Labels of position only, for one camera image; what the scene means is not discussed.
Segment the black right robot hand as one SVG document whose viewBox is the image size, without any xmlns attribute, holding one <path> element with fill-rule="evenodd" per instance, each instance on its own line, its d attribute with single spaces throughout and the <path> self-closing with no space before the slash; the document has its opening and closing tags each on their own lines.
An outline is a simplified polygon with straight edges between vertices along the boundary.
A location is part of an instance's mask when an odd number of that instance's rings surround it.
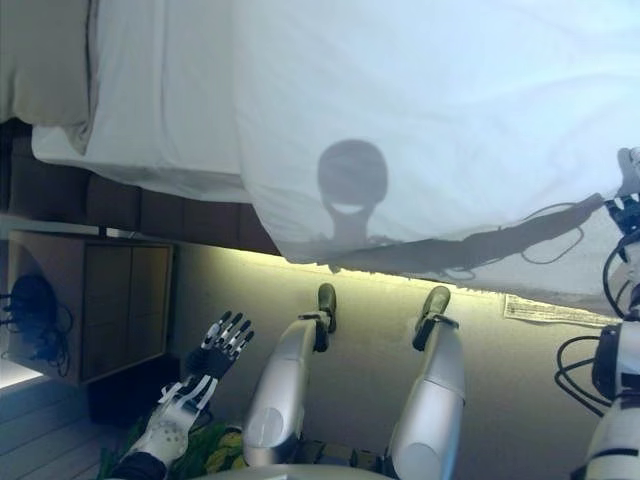
<svg viewBox="0 0 640 480">
<path fill-rule="evenodd" d="M 630 235 L 639 230 L 639 148 L 622 148 L 617 159 L 622 185 L 604 206 L 622 234 Z"/>
</svg>

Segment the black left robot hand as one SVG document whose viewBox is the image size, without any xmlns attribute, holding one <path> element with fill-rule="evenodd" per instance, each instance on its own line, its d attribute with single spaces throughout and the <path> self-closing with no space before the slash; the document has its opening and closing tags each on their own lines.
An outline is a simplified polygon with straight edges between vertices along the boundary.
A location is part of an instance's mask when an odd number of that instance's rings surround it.
<svg viewBox="0 0 640 480">
<path fill-rule="evenodd" d="M 221 380 L 253 339 L 252 322 L 241 312 L 226 311 L 211 324 L 200 345 L 185 360 L 189 375 Z"/>
</svg>

